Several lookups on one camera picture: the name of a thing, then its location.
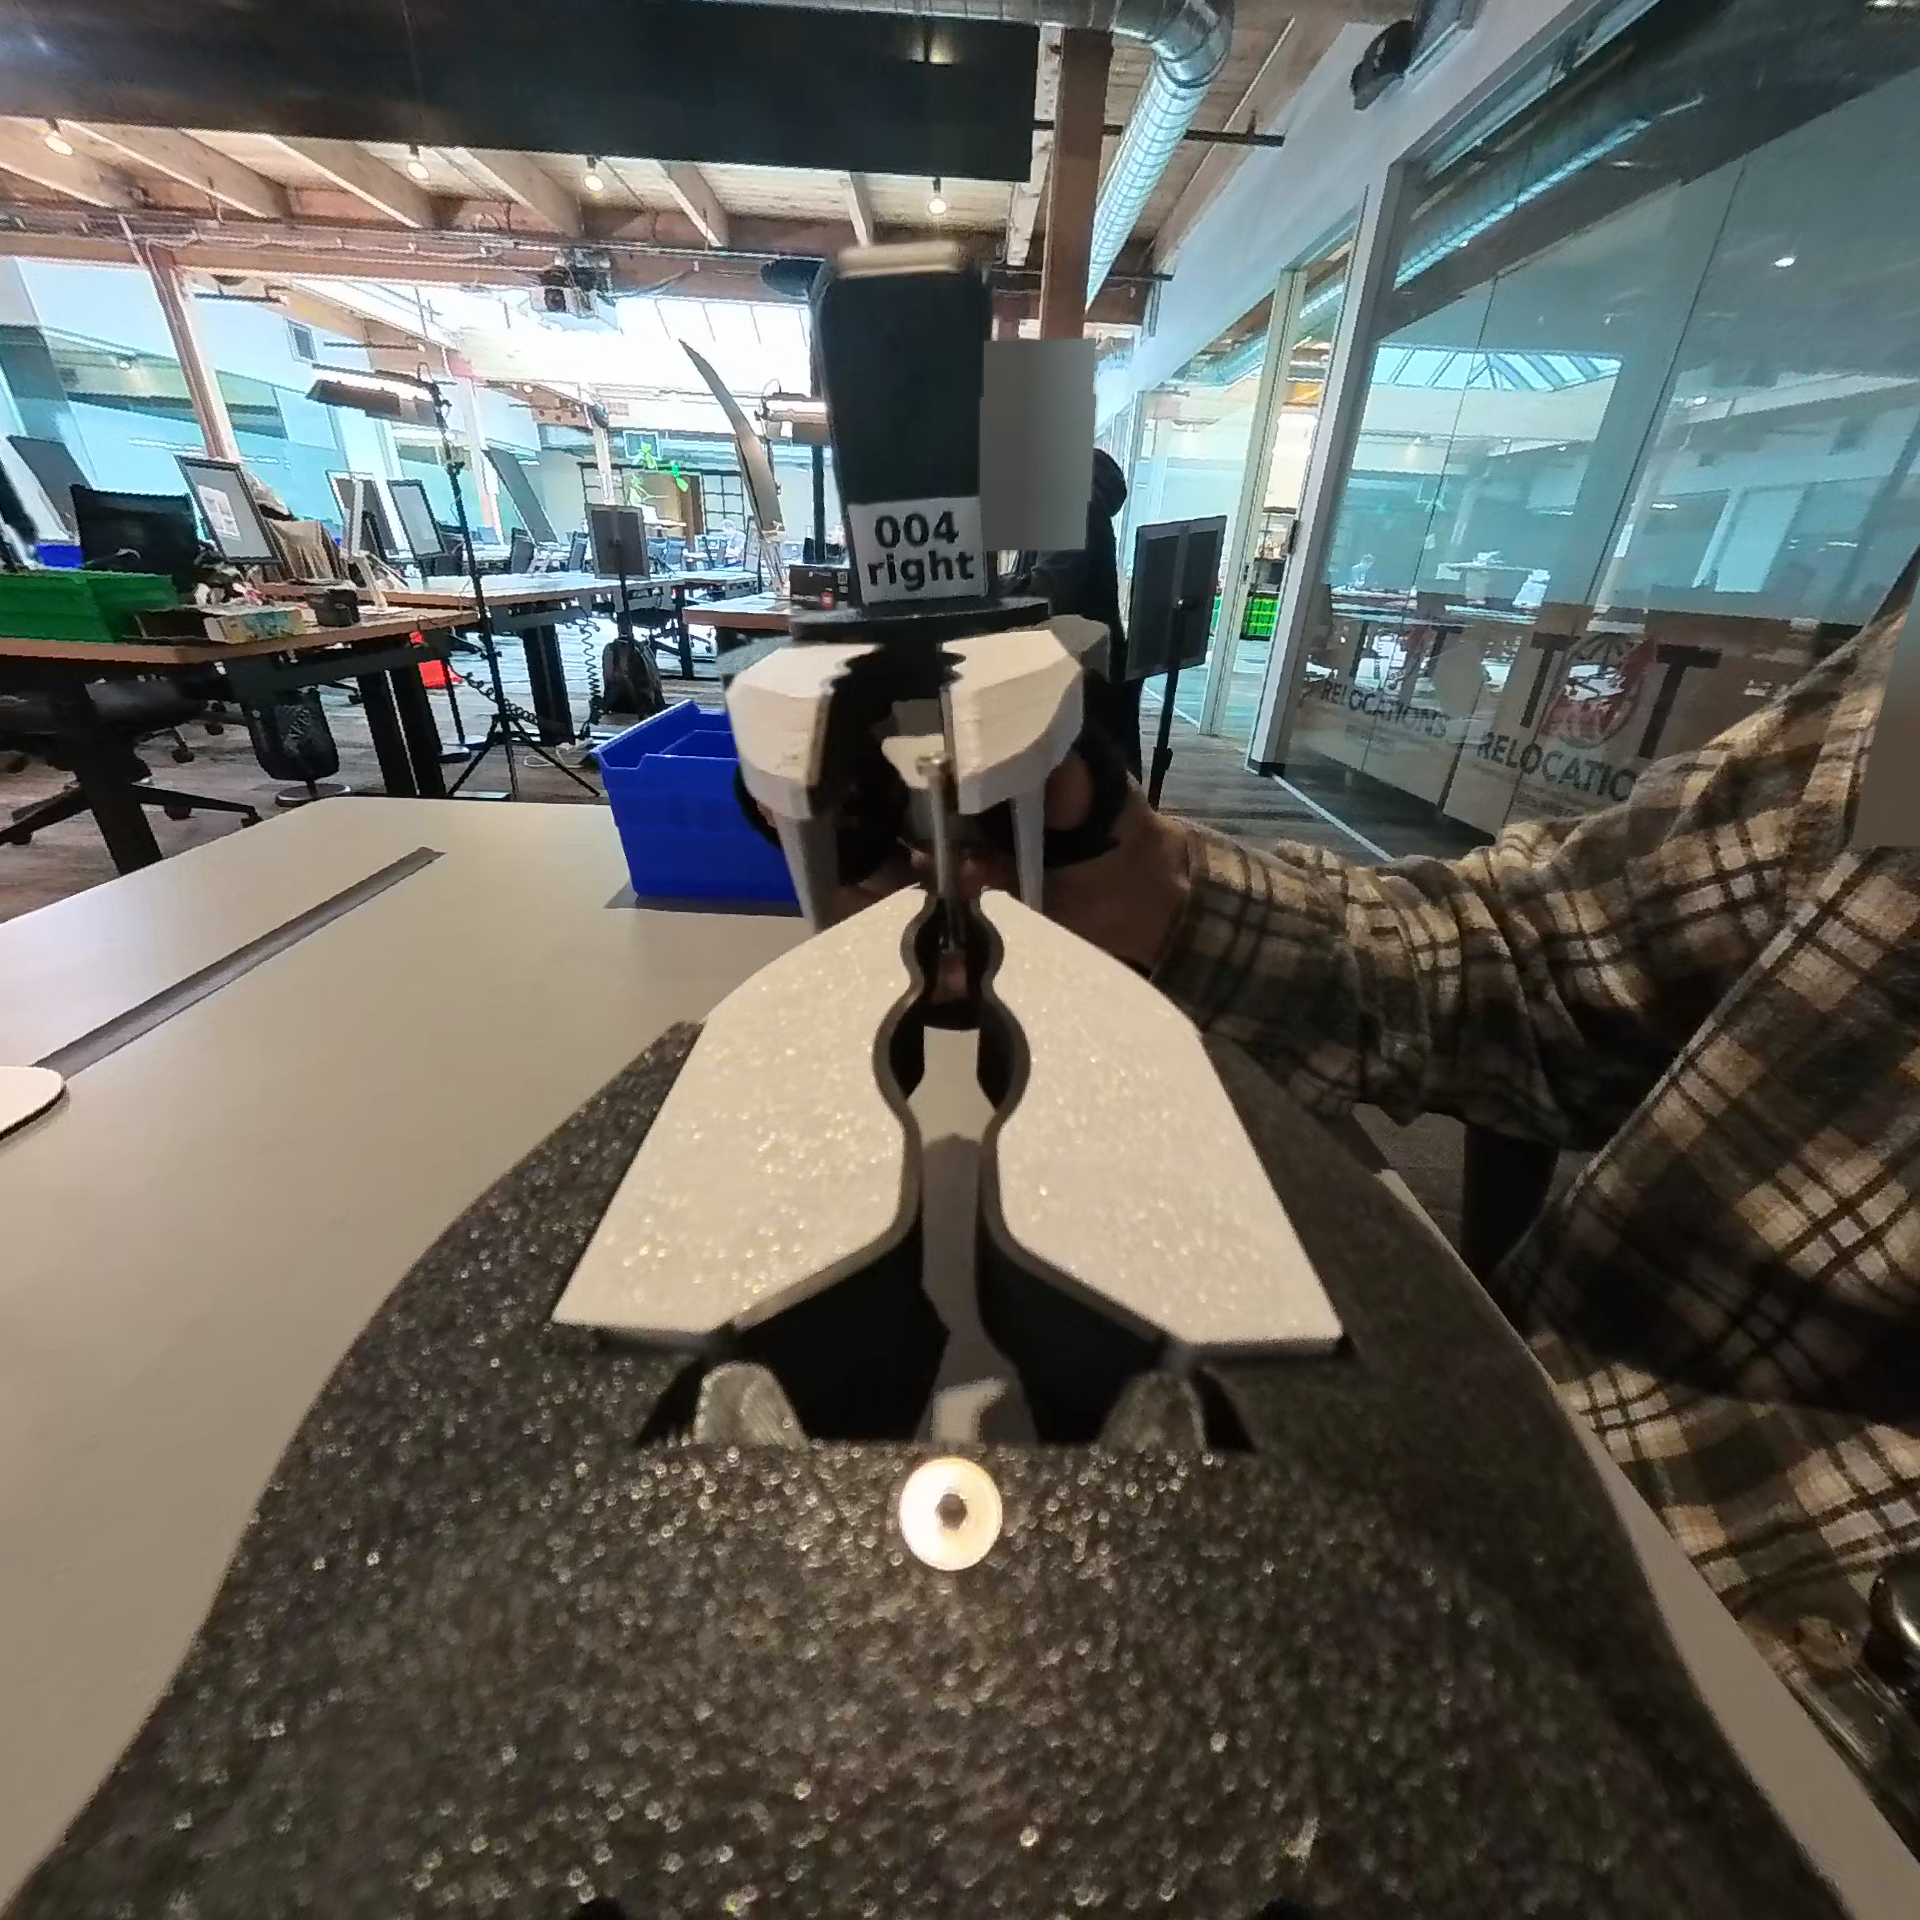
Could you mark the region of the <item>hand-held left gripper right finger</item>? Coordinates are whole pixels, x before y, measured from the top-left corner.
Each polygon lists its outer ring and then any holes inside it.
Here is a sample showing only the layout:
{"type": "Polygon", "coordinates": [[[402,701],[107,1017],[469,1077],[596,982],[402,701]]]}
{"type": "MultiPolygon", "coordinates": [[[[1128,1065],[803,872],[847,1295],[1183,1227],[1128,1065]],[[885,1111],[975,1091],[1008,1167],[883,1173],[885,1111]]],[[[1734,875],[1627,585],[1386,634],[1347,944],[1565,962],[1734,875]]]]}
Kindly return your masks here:
{"type": "Polygon", "coordinates": [[[1020,1266],[1196,1359],[1330,1353],[1338,1311],[1192,1023],[1015,897],[975,913],[1012,1053],[989,1223],[1020,1266]]]}

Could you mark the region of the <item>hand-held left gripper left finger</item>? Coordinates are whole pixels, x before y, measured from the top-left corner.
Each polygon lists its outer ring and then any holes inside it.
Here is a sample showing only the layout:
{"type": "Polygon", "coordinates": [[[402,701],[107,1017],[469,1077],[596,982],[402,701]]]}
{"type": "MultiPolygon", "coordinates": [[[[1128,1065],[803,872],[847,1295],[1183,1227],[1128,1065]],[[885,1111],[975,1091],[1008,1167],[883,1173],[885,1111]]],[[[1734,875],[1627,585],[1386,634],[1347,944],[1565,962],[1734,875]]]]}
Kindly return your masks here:
{"type": "Polygon", "coordinates": [[[920,1213],[916,943],[899,891],[709,1013],[554,1311],[559,1328],[712,1342],[893,1253],[920,1213]]]}

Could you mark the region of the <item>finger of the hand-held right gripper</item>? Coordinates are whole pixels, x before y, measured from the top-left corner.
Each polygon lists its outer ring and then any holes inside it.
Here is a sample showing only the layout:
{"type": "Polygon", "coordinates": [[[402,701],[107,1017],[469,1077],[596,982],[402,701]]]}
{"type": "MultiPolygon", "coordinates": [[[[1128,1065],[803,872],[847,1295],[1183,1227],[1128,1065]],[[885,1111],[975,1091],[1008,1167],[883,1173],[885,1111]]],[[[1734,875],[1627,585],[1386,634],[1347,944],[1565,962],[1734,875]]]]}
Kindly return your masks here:
{"type": "Polygon", "coordinates": [[[740,787],[813,933],[847,914],[847,888],[890,856],[878,659],[878,646],[781,646],[726,687],[740,787]]]}
{"type": "Polygon", "coordinates": [[[958,851],[994,809],[1011,814],[1016,897],[1042,907],[1045,789],[1083,725],[1083,667],[1045,622],[890,653],[902,672],[883,755],[904,791],[910,840],[930,851],[920,759],[947,752],[958,851]]]}

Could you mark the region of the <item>blue plastic bin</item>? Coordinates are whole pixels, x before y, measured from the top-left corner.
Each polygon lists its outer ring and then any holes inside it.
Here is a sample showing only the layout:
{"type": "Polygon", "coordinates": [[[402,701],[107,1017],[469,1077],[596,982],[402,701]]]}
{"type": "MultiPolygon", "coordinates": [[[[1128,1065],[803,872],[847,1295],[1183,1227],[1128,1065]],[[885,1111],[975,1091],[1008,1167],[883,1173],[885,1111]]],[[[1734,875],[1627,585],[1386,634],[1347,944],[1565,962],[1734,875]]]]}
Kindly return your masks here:
{"type": "Polygon", "coordinates": [[[640,905],[797,917],[778,840],[740,808],[719,709],[671,704],[594,757],[640,905]]]}

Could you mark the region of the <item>person's right forearm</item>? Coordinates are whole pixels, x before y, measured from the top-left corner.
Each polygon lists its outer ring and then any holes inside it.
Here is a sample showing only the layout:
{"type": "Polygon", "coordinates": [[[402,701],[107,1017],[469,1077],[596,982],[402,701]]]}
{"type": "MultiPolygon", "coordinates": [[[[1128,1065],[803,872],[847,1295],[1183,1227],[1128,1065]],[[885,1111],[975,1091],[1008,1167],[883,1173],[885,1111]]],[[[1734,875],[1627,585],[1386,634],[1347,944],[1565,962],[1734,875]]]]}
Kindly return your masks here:
{"type": "Polygon", "coordinates": [[[1627,803],[1357,867],[1188,832],[1155,984],[1299,1101],[1596,1145],[1683,1077],[1790,1147],[1916,1161],[1916,856],[1850,849],[1907,610],[1627,803]]]}

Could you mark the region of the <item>person's right hand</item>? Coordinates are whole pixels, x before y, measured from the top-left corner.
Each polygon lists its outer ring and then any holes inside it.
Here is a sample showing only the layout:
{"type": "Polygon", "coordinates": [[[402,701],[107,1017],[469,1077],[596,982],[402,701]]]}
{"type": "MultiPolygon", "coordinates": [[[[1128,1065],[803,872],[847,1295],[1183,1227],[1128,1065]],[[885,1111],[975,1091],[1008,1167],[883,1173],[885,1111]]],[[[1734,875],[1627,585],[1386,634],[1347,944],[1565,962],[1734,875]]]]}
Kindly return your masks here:
{"type": "Polygon", "coordinates": [[[1192,897],[1196,840],[1126,782],[1111,843],[1091,859],[1046,872],[1045,910],[1076,938],[1140,977],[1173,949],[1192,897]]]}

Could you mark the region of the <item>curved pale banner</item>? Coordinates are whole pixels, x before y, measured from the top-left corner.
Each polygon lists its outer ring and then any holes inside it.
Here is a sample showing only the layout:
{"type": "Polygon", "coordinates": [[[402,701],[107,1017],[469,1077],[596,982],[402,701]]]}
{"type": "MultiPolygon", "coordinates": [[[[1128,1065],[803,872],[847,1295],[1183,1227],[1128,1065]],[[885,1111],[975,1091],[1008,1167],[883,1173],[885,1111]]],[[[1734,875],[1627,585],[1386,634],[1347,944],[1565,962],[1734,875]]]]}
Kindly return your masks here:
{"type": "Polygon", "coordinates": [[[712,363],[703,354],[699,354],[691,344],[680,344],[680,347],[688,362],[699,374],[701,382],[707,385],[710,398],[726,416],[757,535],[779,539],[779,535],[784,534],[784,513],[778,493],[775,466],[764,445],[764,438],[755,431],[751,422],[736,402],[733,393],[730,392],[730,385],[716,374],[712,363]]]}

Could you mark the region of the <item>wooden column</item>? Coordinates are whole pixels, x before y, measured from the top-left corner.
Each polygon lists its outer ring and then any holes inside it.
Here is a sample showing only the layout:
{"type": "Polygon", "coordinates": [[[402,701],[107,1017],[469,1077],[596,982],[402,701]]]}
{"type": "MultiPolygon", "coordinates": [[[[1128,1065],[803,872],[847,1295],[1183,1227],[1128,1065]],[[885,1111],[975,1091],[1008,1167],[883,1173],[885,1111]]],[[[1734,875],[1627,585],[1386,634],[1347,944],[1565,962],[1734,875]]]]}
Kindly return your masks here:
{"type": "Polygon", "coordinates": [[[1103,31],[1045,29],[1036,95],[1037,166],[1045,174],[1045,249],[1040,263],[1042,342],[1079,342],[1087,313],[1087,278],[1096,185],[1106,139],[1114,38],[1103,31]]]}

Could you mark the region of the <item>black tripod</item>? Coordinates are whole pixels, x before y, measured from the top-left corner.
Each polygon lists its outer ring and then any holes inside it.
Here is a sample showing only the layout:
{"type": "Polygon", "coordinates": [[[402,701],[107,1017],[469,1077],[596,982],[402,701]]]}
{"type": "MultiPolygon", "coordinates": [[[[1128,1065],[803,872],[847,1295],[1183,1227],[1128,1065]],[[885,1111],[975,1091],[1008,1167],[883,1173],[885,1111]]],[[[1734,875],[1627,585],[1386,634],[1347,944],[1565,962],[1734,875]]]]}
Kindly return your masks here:
{"type": "Polygon", "coordinates": [[[483,762],[486,762],[490,757],[496,755],[496,757],[500,757],[503,771],[504,771],[504,777],[508,777],[508,791],[503,797],[496,797],[496,801],[508,801],[508,803],[520,801],[520,759],[532,757],[535,762],[539,762],[548,771],[562,775],[565,782],[576,787],[590,801],[603,803],[606,793],[602,791],[602,787],[594,785],[594,779],[590,779],[588,775],[583,775],[576,766],[567,766],[562,762],[562,757],[558,757],[554,751],[548,751],[542,743],[542,739],[538,737],[538,733],[530,733],[519,720],[519,711],[508,698],[508,691],[504,691],[504,683],[503,683],[503,677],[500,677],[500,661],[498,661],[498,647],[496,647],[496,631],[493,631],[493,622],[492,622],[490,595],[484,590],[484,578],[483,578],[483,570],[479,570],[477,552],[476,552],[476,542],[472,542],[472,521],[466,513],[466,502],[464,502],[462,480],[460,480],[460,472],[464,470],[464,462],[456,458],[456,453],[453,448],[453,439],[451,439],[447,397],[445,397],[445,390],[442,387],[442,382],[432,379],[429,375],[423,379],[423,390],[428,393],[428,402],[429,402],[432,414],[434,414],[434,426],[438,431],[438,455],[442,455],[442,466],[447,473],[447,493],[451,493],[451,502],[453,502],[454,526],[456,526],[460,550],[462,550],[464,570],[466,570],[470,616],[472,616],[472,622],[476,622],[477,642],[479,642],[484,661],[486,661],[490,696],[492,696],[492,709],[493,709],[492,718],[486,720],[486,733],[483,734],[479,749],[469,759],[466,769],[454,777],[453,787],[447,789],[447,797],[453,801],[460,801],[460,798],[472,801],[476,797],[469,791],[469,785],[477,775],[483,762]]]}

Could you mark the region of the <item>black mesh chair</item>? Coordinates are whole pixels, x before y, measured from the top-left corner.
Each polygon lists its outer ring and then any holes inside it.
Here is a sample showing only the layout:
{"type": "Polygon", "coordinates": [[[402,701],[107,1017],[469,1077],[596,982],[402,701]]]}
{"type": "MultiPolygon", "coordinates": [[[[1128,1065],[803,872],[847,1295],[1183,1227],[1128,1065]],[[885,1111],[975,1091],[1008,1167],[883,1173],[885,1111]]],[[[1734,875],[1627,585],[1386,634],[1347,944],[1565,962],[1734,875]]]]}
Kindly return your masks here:
{"type": "Polygon", "coordinates": [[[341,779],[339,743],[312,689],[244,703],[243,715],[260,774],[278,782],[277,809],[352,793],[341,779]]]}

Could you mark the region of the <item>black ceiling panel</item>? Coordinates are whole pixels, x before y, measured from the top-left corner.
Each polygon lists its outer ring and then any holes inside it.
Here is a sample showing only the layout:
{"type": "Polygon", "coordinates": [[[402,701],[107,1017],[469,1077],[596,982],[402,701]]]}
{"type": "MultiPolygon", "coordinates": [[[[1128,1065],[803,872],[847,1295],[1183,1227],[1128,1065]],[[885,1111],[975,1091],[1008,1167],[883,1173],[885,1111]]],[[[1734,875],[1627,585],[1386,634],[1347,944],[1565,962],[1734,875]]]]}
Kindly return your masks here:
{"type": "Polygon", "coordinates": [[[1040,31],[758,5],[4,2],[32,122],[830,174],[1027,174],[1040,31]]]}

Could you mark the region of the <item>black ceiling device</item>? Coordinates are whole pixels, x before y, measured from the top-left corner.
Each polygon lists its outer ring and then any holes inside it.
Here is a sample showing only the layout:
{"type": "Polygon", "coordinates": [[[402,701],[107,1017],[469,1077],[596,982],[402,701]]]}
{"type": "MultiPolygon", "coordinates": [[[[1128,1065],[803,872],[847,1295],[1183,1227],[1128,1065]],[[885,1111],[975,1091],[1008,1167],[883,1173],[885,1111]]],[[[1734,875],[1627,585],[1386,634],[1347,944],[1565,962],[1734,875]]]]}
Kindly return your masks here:
{"type": "Polygon", "coordinates": [[[1472,33],[1480,2],[1406,2],[1363,50],[1351,72],[1351,101],[1370,110],[1389,89],[1423,74],[1472,33]]]}

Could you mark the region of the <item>monitor with white screen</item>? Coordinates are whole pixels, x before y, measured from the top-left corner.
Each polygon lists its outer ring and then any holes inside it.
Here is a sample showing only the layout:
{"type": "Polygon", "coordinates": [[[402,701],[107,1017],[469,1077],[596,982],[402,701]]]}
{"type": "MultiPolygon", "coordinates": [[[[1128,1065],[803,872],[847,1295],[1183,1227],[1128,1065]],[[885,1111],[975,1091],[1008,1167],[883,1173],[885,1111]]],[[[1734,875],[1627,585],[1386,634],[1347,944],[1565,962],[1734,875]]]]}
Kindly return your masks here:
{"type": "Polygon", "coordinates": [[[176,466],[219,561],[232,567],[280,565],[280,547],[270,534],[248,479],[238,462],[180,451],[176,453],[176,466]]]}

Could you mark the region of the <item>person's plaid shirt torso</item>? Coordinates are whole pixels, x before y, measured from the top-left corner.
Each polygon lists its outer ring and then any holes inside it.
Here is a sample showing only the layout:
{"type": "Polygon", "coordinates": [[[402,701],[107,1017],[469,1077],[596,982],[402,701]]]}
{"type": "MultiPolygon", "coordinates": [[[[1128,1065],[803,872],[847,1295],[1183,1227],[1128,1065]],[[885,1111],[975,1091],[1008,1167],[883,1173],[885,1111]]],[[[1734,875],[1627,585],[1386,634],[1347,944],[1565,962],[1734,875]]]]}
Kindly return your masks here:
{"type": "Polygon", "coordinates": [[[1669,1072],[1498,1270],[1494,1297],[1901,1838],[1916,1677],[1863,1659],[1916,1559],[1916,1161],[1694,1114],[1669,1072]]]}

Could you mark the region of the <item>wooden top desk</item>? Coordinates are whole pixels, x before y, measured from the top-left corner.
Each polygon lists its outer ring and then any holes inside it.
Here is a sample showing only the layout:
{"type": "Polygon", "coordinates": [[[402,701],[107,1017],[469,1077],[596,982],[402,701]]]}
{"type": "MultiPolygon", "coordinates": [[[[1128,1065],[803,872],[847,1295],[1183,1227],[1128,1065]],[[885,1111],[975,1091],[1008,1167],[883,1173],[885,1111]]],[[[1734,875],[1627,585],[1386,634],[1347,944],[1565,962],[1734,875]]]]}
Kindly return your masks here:
{"type": "Polygon", "coordinates": [[[443,801],[443,746],[420,665],[443,661],[460,618],[420,608],[339,629],[300,629],[252,640],[122,640],[107,646],[4,640],[3,661],[79,665],[91,680],[222,680],[219,701],[243,707],[296,689],[350,682],[359,689],[389,798],[443,801]]]}

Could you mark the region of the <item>black computer monitor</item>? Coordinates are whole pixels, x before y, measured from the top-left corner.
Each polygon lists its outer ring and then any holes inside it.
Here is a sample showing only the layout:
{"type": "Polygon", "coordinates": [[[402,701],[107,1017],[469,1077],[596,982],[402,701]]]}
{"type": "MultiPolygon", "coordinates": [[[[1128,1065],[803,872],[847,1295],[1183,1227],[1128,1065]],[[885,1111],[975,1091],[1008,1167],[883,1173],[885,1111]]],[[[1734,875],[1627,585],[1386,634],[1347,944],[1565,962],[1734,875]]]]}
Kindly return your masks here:
{"type": "Polygon", "coordinates": [[[200,525],[184,494],[130,494],[74,483],[70,518],[87,570],[165,578],[190,600],[200,582],[200,525]]]}

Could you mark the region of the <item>black office chair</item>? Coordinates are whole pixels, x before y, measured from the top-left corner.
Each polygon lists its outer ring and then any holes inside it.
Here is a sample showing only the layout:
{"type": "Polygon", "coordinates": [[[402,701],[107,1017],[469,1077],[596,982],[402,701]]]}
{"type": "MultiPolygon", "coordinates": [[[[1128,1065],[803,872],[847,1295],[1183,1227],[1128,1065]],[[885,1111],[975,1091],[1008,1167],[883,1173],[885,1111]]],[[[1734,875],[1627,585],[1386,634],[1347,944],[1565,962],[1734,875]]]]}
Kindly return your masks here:
{"type": "Polygon", "coordinates": [[[4,822],[4,846],[26,849],[37,832],[85,811],[102,838],[115,872],[126,875],[160,863],[148,809],[171,822],[184,822],[194,811],[222,811],[253,829],[253,805],[152,787],[152,771],[140,755],[141,741],[200,720],[210,704],[210,696],[194,682],[91,680],[74,664],[6,659],[3,749],[50,765],[69,775],[69,787],[50,801],[14,811],[4,822]]]}

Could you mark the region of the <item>green plastic bin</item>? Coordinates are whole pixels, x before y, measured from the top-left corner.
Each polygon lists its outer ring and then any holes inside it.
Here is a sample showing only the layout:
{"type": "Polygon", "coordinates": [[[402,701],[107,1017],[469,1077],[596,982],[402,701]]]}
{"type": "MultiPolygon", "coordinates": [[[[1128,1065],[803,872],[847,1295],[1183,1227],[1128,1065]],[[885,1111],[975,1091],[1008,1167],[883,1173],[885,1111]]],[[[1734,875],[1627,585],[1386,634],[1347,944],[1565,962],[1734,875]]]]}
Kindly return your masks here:
{"type": "Polygon", "coordinates": [[[140,639],[147,613],[180,608],[165,576],[87,567],[3,573],[3,639],[107,646],[140,639]]]}

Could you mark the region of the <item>silver ventilation duct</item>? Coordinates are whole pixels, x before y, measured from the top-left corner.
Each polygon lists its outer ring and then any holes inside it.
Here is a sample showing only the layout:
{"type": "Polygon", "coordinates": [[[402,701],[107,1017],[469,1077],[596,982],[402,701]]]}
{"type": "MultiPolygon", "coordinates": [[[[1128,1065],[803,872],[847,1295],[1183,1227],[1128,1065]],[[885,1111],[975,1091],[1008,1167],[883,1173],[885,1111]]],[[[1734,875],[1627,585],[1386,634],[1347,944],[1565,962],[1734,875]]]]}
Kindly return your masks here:
{"type": "Polygon", "coordinates": [[[1192,127],[1219,70],[1229,57],[1234,33],[1234,2],[1115,2],[1109,16],[1109,33],[1143,46],[1151,55],[1151,72],[1095,197],[1087,299],[1111,274],[1138,215],[1192,127]]]}

